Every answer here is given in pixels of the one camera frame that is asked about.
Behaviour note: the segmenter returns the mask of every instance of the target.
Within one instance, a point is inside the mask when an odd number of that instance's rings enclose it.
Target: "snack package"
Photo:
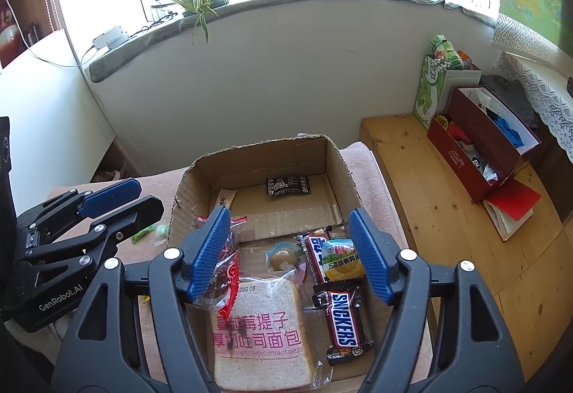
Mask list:
[[[330,365],[353,361],[372,346],[367,341],[358,308],[362,303],[362,279],[315,285],[314,303],[322,307],[328,322],[331,346],[327,351]]]
[[[305,176],[267,178],[266,193],[269,196],[280,196],[287,193],[309,194],[308,179]]]
[[[323,270],[331,281],[364,277],[365,271],[354,243],[348,238],[331,239],[322,245]]]
[[[329,233],[331,230],[332,227],[328,226],[296,237],[307,258],[314,284],[330,281],[323,269],[322,246],[330,239]]]
[[[214,378],[223,391],[313,386],[317,368],[291,275],[243,277],[231,318],[211,311]]]
[[[472,59],[469,55],[467,55],[463,50],[458,50],[458,55],[460,59],[463,61],[463,69],[464,70],[471,70],[472,69]]]
[[[304,252],[300,243],[281,241],[265,252],[266,269],[269,273],[295,270],[294,282],[300,286],[307,270],[307,263],[303,257]]]
[[[207,217],[197,217],[201,226]],[[224,320],[228,320],[239,291],[239,247],[237,246],[236,227],[247,222],[247,217],[231,220],[231,230],[219,255],[213,276],[207,290],[193,305],[203,310],[214,309]]]
[[[434,36],[430,43],[432,44],[432,52],[434,57],[442,62],[442,70],[446,70],[446,63],[448,70],[463,70],[463,60],[443,34]]]

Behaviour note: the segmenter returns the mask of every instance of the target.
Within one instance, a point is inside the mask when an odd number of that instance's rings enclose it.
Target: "chocolate bar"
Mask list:
[[[285,176],[282,178],[267,178],[266,193],[269,196],[280,196],[286,193],[308,194],[307,177],[305,176]]]
[[[303,247],[303,252],[307,258],[314,284],[330,281],[323,269],[322,246],[330,239],[329,232],[331,230],[332,226],[329,225],[326,228],[321,228],[314,232],[296,237],[296,239],[300,241],[300,245]]]
[[[314,303],[319,304],[326,314],[331,346],[327,350],[329,365],[353,361],[372,346],[373,341],[365,339],[360,306],[360,279],[331,282],[315,285],[319,293],[314,295]]]

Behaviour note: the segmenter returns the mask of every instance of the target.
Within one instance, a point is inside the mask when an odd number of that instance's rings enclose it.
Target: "cable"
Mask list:
[[[24,45],[28,48],[28,50],[30,51],[30,54],[32,54],[34,57],[36,57],[38,60],[42,60],[42,62],[46,62],[46,63],[50,63],[51,65],[54,66],[59,66],[62,68],[78,68],[81,67],[81,63],[79,65],[60,65],[59,63],[55,63],[55,62],[51,62],[50,60],[46,60],[45,58],[42,57],[38,57],[38,55],[34,54],[34,52],[32,51],[32,49],[30,48],[30,46],[28,45],[28,42],[26,40],[26,38],[24,37],[24,33],[22,32],[22,28],[20,28],[20,23],[18,22],[18,18],[16,17],[16,13],[14,13],[14,9],[12,8],[12,5],[10,4],[9,0],[6,0],[6,4],[8,4],[8,8],[10,9],[10,11],[12,12],[12,16],[14,17],[14,21],[16,22],[16,26],[18,27],[18,31],[20,32],[20,36],[22,37],[22,40],[24,41]]]
[[[142,33],[142,32],[144,32],[144,31],[150,30],[150,29],[153,28],[154,26],[157,26],[157,25],[160,25],[161,23],[164,23],[164,22],[168,22],[168,21],[170,21],[170,20],[173,20],[173,17],[176,16],[176,15],[177,15],[177,12],[169,12],[167,15],[164,15],[164,16],[162,16],[160,19],[158,19],[158,20],[154,21],[153,23],[151,23],[151,25],[149,25],[149,26],[147,26],[147,25],[142,26],[139,31],[136,31],[135,33],[133,33],[133,34],[130,36],[130,39],[131,39],[132,37],[134,37],[135,35],[139,34],[139,33]]]
[[[84,55],[82,55],[81,58],[80,58],[80,64],[78,65],[78,67],[79,67],[79,69],[80,69],[80,71],[81,71],[81,75],[84,77],[85,82],[88,83],[88,84],[91,83],[92,80],[91,80],[90,78],[88,78],[88,76],[85,74],[85,70],[84,70],[84,58],[85,58],[85,56],[88,54],[88,52],[89,52],[90,50],[92,50],[92,49],[95,49],[95,46],[94,46],[94,45],[92,45],[92,47],[90,47],[87,51],[84,52]],[[90,60],[92,60],[92,59],[97,55],[97,51],[98,51],[98,49],[96,49],[96,53],[95,53],[94,55],[92,55],[92,56],[88,59],[88,61],[85,62],[85,63],[90,62]]]

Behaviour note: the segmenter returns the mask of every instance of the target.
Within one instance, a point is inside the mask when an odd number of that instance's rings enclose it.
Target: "lace tablecloth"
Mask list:
[[[531,106],[573,162],[573,98],[567,93],[567,78],[540,63],[505,52],[492,73],[521,82]]]

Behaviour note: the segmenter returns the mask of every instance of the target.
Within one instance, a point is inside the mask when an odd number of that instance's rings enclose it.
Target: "plastic bag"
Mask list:
[[[200,227],[206,221],[207,217],[197,217]],[[213,270],[211,282],[207,290],[193,302],[199,309],[216,310],[224,320],[228,320],[239,291],[240,259],[236,229],[246,222],[246,216],[231,220],[231,230]]]
[[[295,239],[280,241],[265,252],[266,269],[269,274],[294,270],[293,280],[296,286],[303,284],[307,271],[303,247]]]
[[[351,239],[335,238],[322,246],[323,270],[330,281],[360,278],[366,275]]]
[[[304,309],[295,278],[296,269],[280,277],[242,277],[230,319],[211,311],[214,378],[221,389],[320,388],[331,380],[322,311]]]

